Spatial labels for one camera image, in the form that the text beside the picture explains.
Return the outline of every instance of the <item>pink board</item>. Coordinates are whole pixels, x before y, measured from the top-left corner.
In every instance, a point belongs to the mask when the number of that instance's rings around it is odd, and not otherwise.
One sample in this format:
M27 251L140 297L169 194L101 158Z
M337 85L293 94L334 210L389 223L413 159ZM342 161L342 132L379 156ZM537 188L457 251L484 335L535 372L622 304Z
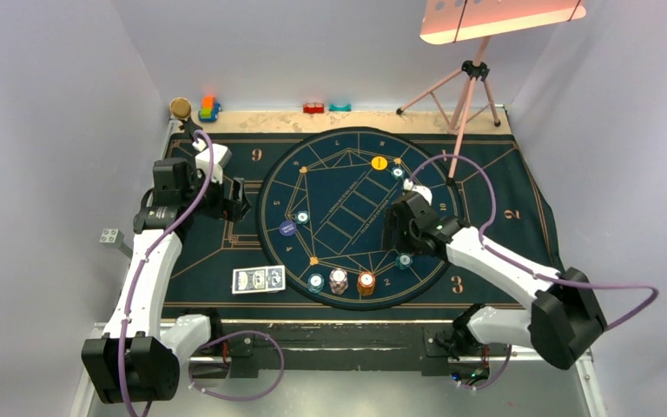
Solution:
M440 45L584 16L584 0L428 0L420 38Z

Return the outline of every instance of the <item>purple poker chip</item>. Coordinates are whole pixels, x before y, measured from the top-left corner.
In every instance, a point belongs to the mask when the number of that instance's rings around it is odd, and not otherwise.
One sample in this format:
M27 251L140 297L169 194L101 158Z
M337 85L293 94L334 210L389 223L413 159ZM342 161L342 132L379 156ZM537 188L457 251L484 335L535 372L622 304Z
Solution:
M298 230L298 227L295 225L295 222L290 220L285 220L280 223L280 234L283 236L292 236Z

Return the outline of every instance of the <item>deck of cards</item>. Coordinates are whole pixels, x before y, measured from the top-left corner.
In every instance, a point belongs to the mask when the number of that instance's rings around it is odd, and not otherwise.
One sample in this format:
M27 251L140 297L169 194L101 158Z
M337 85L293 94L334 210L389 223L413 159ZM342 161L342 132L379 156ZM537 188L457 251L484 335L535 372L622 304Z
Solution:
M234 270L231 294L274 293L283 289L285 289L284 265Z

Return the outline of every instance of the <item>dark green poker mat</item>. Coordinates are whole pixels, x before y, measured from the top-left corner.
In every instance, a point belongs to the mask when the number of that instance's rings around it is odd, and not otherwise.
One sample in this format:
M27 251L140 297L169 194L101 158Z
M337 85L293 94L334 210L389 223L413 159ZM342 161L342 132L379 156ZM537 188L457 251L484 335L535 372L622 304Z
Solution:
M219 308L225 319L256 320L426 320L453 319L475 302L520 308L508 295L463 268L416 256L406 270L396 253L381 247L383 218L401 181L427 157L449 152L454 136L393 135L370 128L310 134L215 134L232 158L224 169L246 180L252 210L238 223L197 216L175 264L162 316L187 308ZM170 138L166 156L192 158L187 136ZM533 261L563 269L551 208L546 204L513 136L467 135L461 155L492 179L498 218L487 231L494 241ZM431 188L433 206L479 225L489 217L484 179L458 164L455 184L446 185L448 162L424 169L417 182ZM309 221L285 237L278 227L306 211ZM283 264L287 290L232 295L232 270ZM335 295L306 290L317 273L327 281L332 268L347 271L349 288ZM360 296L356 278L375 275L375 290Z

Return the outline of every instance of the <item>white wall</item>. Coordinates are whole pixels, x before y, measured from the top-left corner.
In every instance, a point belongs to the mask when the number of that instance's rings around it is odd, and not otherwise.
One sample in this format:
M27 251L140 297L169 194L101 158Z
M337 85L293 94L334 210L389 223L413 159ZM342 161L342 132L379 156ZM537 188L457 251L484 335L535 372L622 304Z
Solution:
M555 32L512 127L553 206L565 263L594 282L660 287L594 351L610 415L667 415L667 2L593 3ZM600 301L614 319L642 296Z
M114 0L164 101L224 109L299 108L346 98L395 110L473 59L479 41L420 40L426 0ZM553 27L492 39L485 61L498 103L510 103ZM456 103L464 78L439 95ZM474 105L486 103L482 89ZM435 109L430 98L413 109Z
M166 111L108 0L0 2L0 415L67 415Z

